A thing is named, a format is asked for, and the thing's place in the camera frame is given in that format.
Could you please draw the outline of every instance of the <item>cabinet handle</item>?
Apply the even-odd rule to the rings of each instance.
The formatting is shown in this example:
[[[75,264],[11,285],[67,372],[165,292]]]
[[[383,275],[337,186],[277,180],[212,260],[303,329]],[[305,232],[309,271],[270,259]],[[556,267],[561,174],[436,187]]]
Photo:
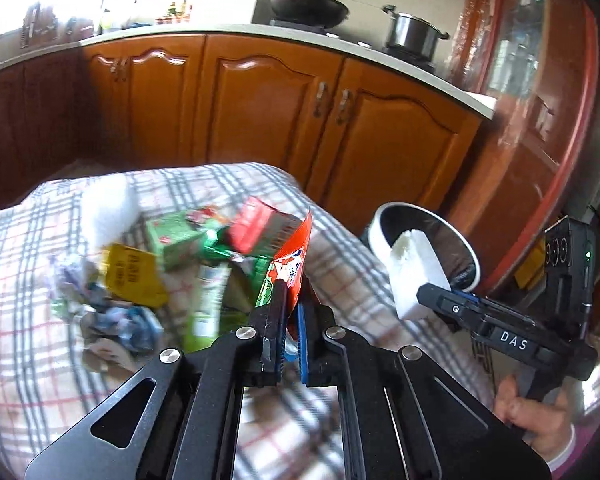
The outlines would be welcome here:
[[[125,82],[126,81],[126,71],[127,69],[127,65],[129,64],[129,58],[125,57],[122,60],[122,63],[120,63],[120,72],[122,72],[122,81]]]
[[[111,65],[111,67],[109,68],[109,71],[113,74],[113,81],[118,80],[118,61],[118,58],[114,59],[113,65]]]
[[[320,117],[322,115],[322,99],[324,98],[324,93],[327,91],[327,88],[327,83],[324,81],[318,85],[318,93],[315,95],[314,117]]]
[[[349,98],[351,97],[351,91],[346,88],[342,91],[342,100],[338,105],[338,117],[336,118],[336,124],[342,124],[345,122],[346,118],[344,117],[345,112],[347,111],[347,105],[349,104]]]

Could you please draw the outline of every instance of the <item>wok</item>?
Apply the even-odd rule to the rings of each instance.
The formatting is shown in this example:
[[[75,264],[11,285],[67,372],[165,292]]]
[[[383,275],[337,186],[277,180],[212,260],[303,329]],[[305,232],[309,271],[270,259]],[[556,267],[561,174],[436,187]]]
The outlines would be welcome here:
[[[309,27],[331,28],[341,23],[349,9],[338,0],[269,0],[278,20]]]

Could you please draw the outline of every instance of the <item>green box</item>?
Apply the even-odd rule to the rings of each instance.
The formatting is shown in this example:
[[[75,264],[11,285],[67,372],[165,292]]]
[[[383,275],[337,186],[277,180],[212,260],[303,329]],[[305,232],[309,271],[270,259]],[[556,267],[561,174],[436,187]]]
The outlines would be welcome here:
[[[187,265],[205,242],[206,230],[195,229],[187,221],[190,214],[188,210],[178,211],[146,222],[150,251],[167,272]]]

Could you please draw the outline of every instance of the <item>silver bolt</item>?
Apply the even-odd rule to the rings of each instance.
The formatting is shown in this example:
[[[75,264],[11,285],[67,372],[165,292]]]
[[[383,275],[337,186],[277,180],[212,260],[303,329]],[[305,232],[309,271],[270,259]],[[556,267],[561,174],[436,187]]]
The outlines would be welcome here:
[[[235,336],[238,339],[251,339],[255,337],[256,329],[253,326],[241,326],[238,330],[235,331]]]
[[[422,357],[422,350],[420,350],[417,346],[405,346],[402,349],[402,357],[407,359],[407,361],[417,361]]]
[[[330,326],[324,331],[329,339],[342,339],[347,331],[341,326]]]
[[[160,352],[160,361],[165,364],[174,363],[180,358],[180,352],[175,348],[167,348]]]

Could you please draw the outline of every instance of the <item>kitchen countertop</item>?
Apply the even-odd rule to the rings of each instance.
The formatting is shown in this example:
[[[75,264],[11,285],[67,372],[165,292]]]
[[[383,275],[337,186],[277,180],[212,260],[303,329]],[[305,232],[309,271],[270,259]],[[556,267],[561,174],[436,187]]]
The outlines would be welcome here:
[[[297,41],[299,43],[307,43],[331,50],[343,52],[350,56],[355,56],[360,59],[365,59],[378,63],[382,66],[401,72],[404,75],[421,81],[422,83],[447,94],[449,97],[457,100],[463,105],[471,108],[475,112],[487,119],[493,118],[493,109],[489,108],[478,99],[472,97],[467,92],[451,85],[447,81],[440,79],[424,70],[419,69],[412,64],[406,63],[395,57],[388,56],[377,50],[372,50],[364,46],[350,43],[349,41],[340,40],[338,38],[330,38],[321,34],[305,32],[304,30],[295,30],[292,28],[271,27],[270,25],[255,25],[255,24],[227,24],[214,25],[212,27],[195,27],[189,23],[180,23],[175,25],[150,25],[147,27],[128,28],[117,32],[110,32],[93,36],[86,40],[76,41],[74,43],[56,44],[48,47],[37,48],[29,52],[25,52],[19,56],[0,62],[0,70],[8,66],[20,63],[27,59],[32,59],[53,52],[60,52],[70,48],[81,46],[89,46],[106,41],[122,40],[124,38],[134,38],[136,36],[151,36],[155,34],[177,34],[186,32],[199,33],[234,33],[234,34],[252,34],[254,36],[265,36],[269,38],[279,38],[280,40]]]

